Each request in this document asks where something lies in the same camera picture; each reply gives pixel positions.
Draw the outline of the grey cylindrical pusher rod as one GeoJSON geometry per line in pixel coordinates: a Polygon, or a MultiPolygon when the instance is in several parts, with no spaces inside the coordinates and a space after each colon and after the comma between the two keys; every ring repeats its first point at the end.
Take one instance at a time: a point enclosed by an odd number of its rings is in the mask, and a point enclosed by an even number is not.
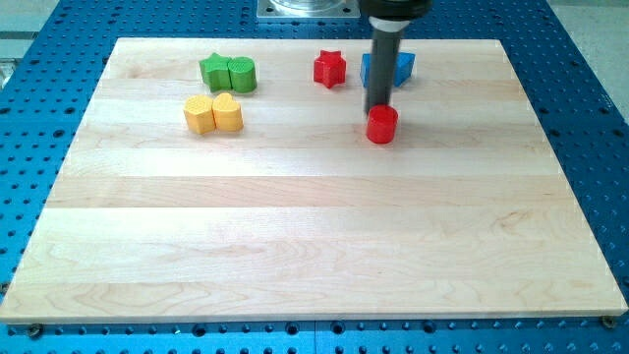
{"type": "Polygon", "coordinates": [[[369,23],[372,26],[372,47],[364,104],[366,115],[373,107],[390,102],[400,42],[410,21],[369,17],[369,23]]]}

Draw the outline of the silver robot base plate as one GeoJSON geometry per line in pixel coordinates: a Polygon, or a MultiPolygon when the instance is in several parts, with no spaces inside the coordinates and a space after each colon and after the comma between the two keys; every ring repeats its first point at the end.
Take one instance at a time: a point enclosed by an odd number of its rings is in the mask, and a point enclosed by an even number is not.
{"type": "Polygon", "coordinates": [[[361,16],[357,0],[257,0],[257,17],[284,19],[355,19],[361,16]]]}

